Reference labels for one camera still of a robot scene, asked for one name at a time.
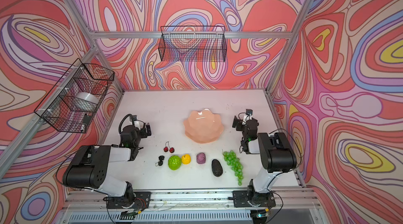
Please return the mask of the green fake grape bunch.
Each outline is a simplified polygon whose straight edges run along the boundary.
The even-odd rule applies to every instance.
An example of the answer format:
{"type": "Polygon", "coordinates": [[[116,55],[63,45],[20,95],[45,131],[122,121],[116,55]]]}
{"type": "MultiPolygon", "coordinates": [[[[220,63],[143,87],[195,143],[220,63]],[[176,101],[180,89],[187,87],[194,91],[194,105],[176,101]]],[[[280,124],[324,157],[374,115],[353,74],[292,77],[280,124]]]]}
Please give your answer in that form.
{"type": "Polygon", "coordinates": [[[243,183],[243,165],[240,162],[240,158],[237,157],[234,151],[224,151],[222,153],[224,161],[233,171],[234,176],[237,178],[239,186],[243,183]]]}

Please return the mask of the bumpy green fake fruit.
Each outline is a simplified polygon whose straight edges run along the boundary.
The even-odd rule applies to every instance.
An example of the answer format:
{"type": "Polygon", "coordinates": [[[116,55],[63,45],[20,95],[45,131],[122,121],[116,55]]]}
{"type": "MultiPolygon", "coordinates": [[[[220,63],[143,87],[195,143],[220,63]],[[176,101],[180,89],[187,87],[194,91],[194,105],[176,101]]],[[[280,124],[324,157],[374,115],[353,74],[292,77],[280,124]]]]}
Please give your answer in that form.
{"type": "Polygon", "coordinates": [[[171,170],[178,170],[182,164],[182,160],[179,156],[173,155],[168,160],[168,166],[171,170]]]}

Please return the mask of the yellow fake pear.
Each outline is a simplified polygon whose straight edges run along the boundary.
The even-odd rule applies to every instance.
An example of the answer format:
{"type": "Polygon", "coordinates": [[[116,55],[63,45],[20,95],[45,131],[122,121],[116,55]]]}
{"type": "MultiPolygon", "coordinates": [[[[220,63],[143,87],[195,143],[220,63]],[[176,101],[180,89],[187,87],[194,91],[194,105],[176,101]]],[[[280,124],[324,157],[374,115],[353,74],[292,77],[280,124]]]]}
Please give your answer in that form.
{"type": "Polygon", "coordinates": [[[187,165],[191,162],[191,156],[189,154],[185,154],[181,157],[182,164],[187,165]]]}

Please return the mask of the dark fake avocado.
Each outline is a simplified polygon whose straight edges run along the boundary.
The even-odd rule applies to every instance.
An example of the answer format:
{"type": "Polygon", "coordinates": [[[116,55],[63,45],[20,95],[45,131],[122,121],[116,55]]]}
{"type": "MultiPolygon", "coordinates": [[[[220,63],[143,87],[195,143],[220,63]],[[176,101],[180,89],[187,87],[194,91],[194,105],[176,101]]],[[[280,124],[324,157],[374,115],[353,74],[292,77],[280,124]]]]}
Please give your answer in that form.
{"type": "Polygon", "coordinates": [[[223,174],[222,165],[217,159],[212,160],[212,173],[215,177],[221,177],[223,174]]]}

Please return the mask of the purple fake fruit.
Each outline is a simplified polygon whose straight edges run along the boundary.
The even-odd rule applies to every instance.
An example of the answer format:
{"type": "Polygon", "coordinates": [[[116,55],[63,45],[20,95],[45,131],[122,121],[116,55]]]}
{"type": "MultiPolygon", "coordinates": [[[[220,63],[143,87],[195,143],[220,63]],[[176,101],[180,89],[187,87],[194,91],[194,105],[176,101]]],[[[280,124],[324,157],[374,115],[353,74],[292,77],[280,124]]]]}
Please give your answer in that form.
{"type": "Polygon", "coordinates": [[[204,152],[198,153],[196,155],[197,164],[205,164],[206,163],[206,154],[204,152]]]}

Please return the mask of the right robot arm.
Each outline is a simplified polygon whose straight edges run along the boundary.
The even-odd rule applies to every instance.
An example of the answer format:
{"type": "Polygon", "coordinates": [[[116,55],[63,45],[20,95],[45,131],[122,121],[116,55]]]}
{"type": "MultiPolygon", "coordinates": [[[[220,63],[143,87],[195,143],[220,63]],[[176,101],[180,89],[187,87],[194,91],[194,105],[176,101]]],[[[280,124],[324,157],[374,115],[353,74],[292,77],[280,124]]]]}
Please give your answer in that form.
{"type": "Polygon", "coordinates": [[[297,168],[297,156],[287,136],[277,130],[259,133],[258,126],[251,109],[234,116],[232,127],[242,133],[239,151],[259,155],[262,165],[246,190],[233,191],[230,199],[236,208],[274,207],[276,202],[271,190],[274,183],[281,175],[297,168]]]}

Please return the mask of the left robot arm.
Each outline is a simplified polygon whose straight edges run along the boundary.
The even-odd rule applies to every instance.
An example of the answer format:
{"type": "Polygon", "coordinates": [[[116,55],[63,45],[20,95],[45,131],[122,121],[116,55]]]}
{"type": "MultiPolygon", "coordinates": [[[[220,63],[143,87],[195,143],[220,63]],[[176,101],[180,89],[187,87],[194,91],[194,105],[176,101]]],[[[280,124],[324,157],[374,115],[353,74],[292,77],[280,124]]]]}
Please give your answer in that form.
{"type": "Polygon", "coordinates": [[[118,145],[84,145],[74,155],[63,174],[62,184],[73,189],[88,189],[104,194],[106,208],[143,211],[149,207],[151,193],[135,193],[130,182],[108,173],[111,163],[131,163],[137,158],[142,139],[152,135],[149,123],[127,114],[119,124],[118,145]]]}

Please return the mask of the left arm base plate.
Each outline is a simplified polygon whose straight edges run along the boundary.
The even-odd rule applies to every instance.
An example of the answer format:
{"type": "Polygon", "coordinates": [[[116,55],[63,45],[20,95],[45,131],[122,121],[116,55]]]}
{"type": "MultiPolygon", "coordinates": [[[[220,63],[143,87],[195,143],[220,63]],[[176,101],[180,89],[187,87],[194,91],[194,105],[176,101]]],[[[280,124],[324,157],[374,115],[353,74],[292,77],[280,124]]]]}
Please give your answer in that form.
{"type": "Polygon", "coordinates": [[[135,191],[133,194],[125,194],[121,197],[105,197],[107,209],[135,209],[145,210],[149,208],[151,199],[150,191],[135,191]]]}

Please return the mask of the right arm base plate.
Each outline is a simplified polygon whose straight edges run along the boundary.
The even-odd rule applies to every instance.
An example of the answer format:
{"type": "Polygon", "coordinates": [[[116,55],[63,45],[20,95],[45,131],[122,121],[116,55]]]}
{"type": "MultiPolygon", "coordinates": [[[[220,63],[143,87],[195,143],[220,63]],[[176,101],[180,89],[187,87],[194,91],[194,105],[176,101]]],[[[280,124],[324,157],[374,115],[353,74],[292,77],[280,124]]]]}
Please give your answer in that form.
{"type": "Polygon", "coordinates": [[[246,207],[276,207],[275,197],[272,192],[256,193],[247,190],[234,190],[231,199],[236,208],[246,207]]]}

